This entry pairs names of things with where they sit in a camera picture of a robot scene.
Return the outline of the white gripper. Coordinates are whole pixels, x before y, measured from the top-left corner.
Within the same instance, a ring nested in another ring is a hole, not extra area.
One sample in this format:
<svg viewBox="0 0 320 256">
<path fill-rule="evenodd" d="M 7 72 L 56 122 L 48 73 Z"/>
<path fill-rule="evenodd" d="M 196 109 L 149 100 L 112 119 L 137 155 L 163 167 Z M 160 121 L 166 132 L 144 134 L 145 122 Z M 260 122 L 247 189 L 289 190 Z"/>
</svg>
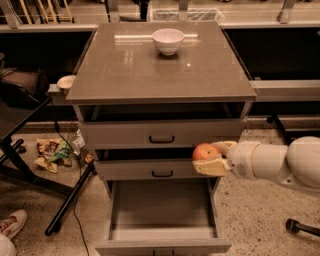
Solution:
<svg viewBox="0 0 320 256">
<path fill-rule="evenodd" d="M 202 175 L 222 177 L 232 169 L 232 173 L 239 178 L 255 180 L 252 160 L 253 153 L 259 145 L 258 141 L 243 141 L 240 143 L 236 141 L 213 142 L 212 146 L 220 154 L 205 160 L 195 160 L 192 164 L 195 171 Z"/>
</svg>

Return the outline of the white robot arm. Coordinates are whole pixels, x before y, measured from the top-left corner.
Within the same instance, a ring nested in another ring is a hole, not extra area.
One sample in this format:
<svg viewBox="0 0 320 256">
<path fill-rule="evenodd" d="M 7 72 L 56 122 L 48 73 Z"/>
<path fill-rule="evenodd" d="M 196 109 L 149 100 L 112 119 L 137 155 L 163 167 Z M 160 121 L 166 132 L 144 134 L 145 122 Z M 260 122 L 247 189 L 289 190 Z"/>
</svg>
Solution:
<svg viewBox="0 0 320 256">
<path fill-rule="evenodd" d="M 320 196 L 319 137 L 301 137 L 289 146 L 259 141 L 202 143 L 193 151 L 192 164 L 202 175 L 222 177 L 231 171 L 239 178 L 265 179 Z"/>
</svg>

